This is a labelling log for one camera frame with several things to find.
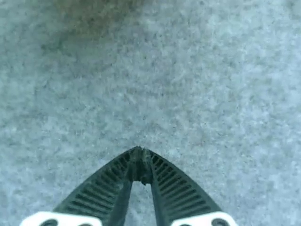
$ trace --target ribbed plastic surface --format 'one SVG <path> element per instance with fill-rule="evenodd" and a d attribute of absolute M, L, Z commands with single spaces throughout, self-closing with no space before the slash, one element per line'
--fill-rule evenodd
<path fill-rule="evenodd" d="M 168 160 L 135 147 L 100 168 L 54 211 L 97 217 L 104 226 L 122 226 L 133 181 L 151 184 L 158 226 L 221 210 L 202 188 Z"/>

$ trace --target tool jaw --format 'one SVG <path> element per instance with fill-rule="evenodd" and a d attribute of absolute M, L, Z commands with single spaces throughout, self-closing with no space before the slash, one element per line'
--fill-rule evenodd
<path fill-rule="evenodd" d="M 101 167 L 48 215 L 56 214 L 60 221 L 73 216 L 74 219 L 90 217 L 98 219 L 95 223 L 100 224 L 86 226 L 123 226 L 134 181 L 151 185 L 157 226 L 237 226 L 183 171 L 141 147 L 134 147 Z M 30 226 L 53 225 L 32 221 Z"/>

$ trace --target gray carpet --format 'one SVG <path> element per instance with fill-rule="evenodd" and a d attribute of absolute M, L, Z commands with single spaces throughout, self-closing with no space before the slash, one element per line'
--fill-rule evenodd
<path fill-rule="evenodd" d="M 0 0 L 0 225 L 141 145 L 240 225 L 300 226 L 300 128 L 299 0 Z"/>

